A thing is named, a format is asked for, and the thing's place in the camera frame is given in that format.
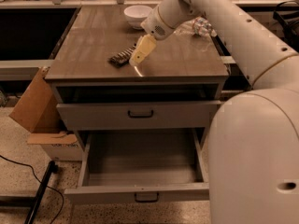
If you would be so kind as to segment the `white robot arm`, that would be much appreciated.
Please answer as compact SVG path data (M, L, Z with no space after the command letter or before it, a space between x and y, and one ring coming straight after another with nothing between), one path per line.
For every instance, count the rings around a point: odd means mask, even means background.
M209 128L212 224L299 224L299 54L230 0L163 0L143 21L131 65L184 21L204 15L251 89Z

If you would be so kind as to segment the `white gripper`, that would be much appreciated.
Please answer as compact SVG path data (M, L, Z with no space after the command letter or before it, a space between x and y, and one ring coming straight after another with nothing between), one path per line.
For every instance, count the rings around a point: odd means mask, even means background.
M140 36L136 43L136 49L129 60L129 64L133 67L139 66L154 51L156 40L165 40L175 31L164 22L158 7L141 22L141 27L147 35Z

